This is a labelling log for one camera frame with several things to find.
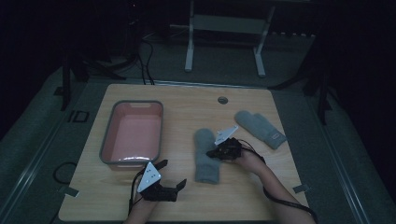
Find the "forearm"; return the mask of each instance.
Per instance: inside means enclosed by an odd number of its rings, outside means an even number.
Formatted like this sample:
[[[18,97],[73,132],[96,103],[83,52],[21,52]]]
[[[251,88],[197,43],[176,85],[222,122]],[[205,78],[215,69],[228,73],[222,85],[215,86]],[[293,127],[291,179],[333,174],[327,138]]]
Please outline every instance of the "forearm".
[[[133,209],[124,224],[144,224],[149,220],[150,210]]]
[[[275,174],[271,171],[268,166],[264,165],[262,170],[258,173],[260,181],[263,187],[273,197],[287,201],[290,203],[300,204],[282,185]],[[281,203],[273,203],[276,214],[279,218],[279,222],[282,224],[289,223],[315,223],[311,215],[304,210],[286,206]]]
[[[140,201],[135,201],[135,204],[132,207],[128,218],[124,221],[124,224],[146,223],[149,220],[149,217],[157,204],[158,202],[150,202],[144,199]]]

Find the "gray mitten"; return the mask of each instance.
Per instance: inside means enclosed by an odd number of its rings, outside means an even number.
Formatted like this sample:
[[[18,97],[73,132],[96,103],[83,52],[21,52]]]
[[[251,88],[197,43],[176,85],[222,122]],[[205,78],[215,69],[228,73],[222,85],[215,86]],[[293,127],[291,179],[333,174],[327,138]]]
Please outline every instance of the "gray mitten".
[[[219,183],[221,161],[206,156],[206,152],[216,148],[215,136],[208,129],[200,129],[194,135],[195,181],[209,184]]]
[[[246,110],[241,110],[235,114],[235,121],[272,149],[277,149],[287,140],[286,136],[261,114],[253,116]]]

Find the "black cable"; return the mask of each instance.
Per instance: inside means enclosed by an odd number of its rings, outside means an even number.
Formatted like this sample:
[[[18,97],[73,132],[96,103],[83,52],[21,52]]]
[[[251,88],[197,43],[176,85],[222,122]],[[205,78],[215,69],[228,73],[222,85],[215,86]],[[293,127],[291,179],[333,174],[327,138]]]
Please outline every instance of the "black cable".
[[[58,167],[55,168],[55,170],[54,170],[53,173],[52,173],[52,177],[53,177],[53,179],[54,179],[56,182],[58,182],[58,183],[60,183],[60,184],[66,184],[66,185],[68,185],[68,184],[70,184],[70,181],[62,181],[61,179],[58,178],[58,175],[57,175],[57,174],[58,174],[58,171],[59,171],[62,167],[66,166],[66,165],[74,165],[75,167],[77,167],[77,164],[76,164],[75,162],[72,162],[72,161],[64,162],[64,163],[60,164]]]
[[[145,169],[139,171],[139,173],[136,174],[136,176],[134,177],[134,180],[132,181],[132,186],[131,186],[131,198],[129,199],[129,209],[128,209],[128,215],[131,213],[132,207],[140,202],[140,200],[142,200],[142,198],[140,198],[136,203],[134,203],[134,185],[136,183],[136,180],[139,176],[141,176],[143,173],[145,173]]]
[[[145,71],[146,71],[150,84],[151,85],[155,85],[154,79],[151,77],[151,74],[149,73],[149,62],[150,62],[151,56],[152,56],[152,54],[154,52],[154,47],[152,47],[152,45],[148,41],[146,41],[144,39],[142,39],[142,43],[145,43],[145,44],[150,46],[150,54],[148,56],[148,60],[147,60],[146,64],[143,63],[143,60],[142,60],[141,56],[138,55],[138,59],[139,59],[139,62],[140,62],[140,65],[141,65],[141,69],[142,69],[143,83],[146,85],[146,80],[145,80]]]
[[[259,153],[257,153],[256,150],[254,150],[254,148],[247,141],[242,140],[242,139],[238,139],[238,141],[242,141],[242,142],[248,144],[251,147],[251,149],[245,148],[245,147],[242,147],[242,149],[252,152],[254,155],[259,157],[260,160],[262,160],[265,163],[264,157],[262,157]],[[306,206],[304,206],[302,204],[299,204],[299,203],[292,203],[292,202],[288,202],[288,201],[285,201],[285,200],[278,199],[278,198],[274,197],[272,194],[270,194],[270,192],[268,192],[265,187],[262,187],[262,190],[264,191],[265,196],[269,200],[273,201],[274,203],[280,203],[280,204],[283,204],[283,205],[286,205],[286,206],[289,206],[289,207],[294,207],[294,208],[297,208],[297,209],[304,210],[305,212],[309,213],[312,216],[312,218],[314,219],[314,221],[316,223],[318,223],[317,214],[312,209],[310,209],[309,207],[306,207]]]
[[[107,66],[106,68],[109,69],[110,71],[117,71],[117,70],[119,70],[121,68],[126,67],[129,64],[135,63],[136,58],[137,57],[135,57],[134,55],[129,55],[128,57],[125,57],[125,59],[126,59],[125,62],[113,64],[113,65]]]
[[[66,166],[66,165],[74,165],[75,167],[77,167],[77,164],[75,163],[75,162],[72,162],[72,161],[67,161],[67,162],[64,162],[64,163],[62,163],[62,164],[60,164],[59,166],[57,166],[56,168],[55,168],[55,170],[52,172],[52,177],[53,177],[53,179],[56,181],[56,182],[58,182],[58,183],[60,183],[60,184],[65,184],[65,185],[68,185],[68,184],[70,184],[70,181],[62,181],[62,180],[60,180],[59,178],[58,178],[58,171],[62,168],[62,167],[64,167],[64,166]],[[55,218],[59,215],[59,211],[60,211],[61,209],[58,209],[58,211],[55,213],[55,215],[52,217],[52,219],[50,220],[50,222],[49,222],[49,224],[52,224],[54,221],[55,221]]]

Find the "plastic bin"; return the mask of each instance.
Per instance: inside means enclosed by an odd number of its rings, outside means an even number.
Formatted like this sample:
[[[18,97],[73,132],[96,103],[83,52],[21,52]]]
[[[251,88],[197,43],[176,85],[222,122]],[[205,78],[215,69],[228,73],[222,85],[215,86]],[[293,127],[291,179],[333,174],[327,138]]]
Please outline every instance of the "plastic bin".
[[[161,151],[163,104],[120,101],[113,106],[100,159],[112,170],[131,170],[158,159]]]

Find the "table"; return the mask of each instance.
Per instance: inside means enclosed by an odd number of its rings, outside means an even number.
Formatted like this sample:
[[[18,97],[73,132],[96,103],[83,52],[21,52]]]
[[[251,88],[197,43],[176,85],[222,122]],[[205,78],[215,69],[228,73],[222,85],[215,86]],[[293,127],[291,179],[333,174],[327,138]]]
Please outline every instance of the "table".
[[[223,105],[218,98],[224,96]],[[259,89],[149,86],[112,84],[83,148],[70,188],[79,195],[66,196],[59,212],[63,221],[124,220],[127,218],[131,183],[137,171],[112,171],[99,159],[112,106],[119,100],[158,100],[163,103],[162,152],[158,161],[169,160],[160,170],[164,187],[174,187],[187,178],[186,187],[177,202],[159,203],[150,221],[217,221],[274,219],[271,203],[262,193],[257,178],[231,163],[220,166],[218,185],[194,181],[193,134],[201,128],[216,131],[233,127],[234,114],[245,109],[262,113],[282,133],[283,128],[271,92]],[[308,205],[303,192],[294,193],[302,183],[297,173],[288,142],[272,150],[243,128],[233,136],[248,141],[267,161],[288,191],[303,205]]]

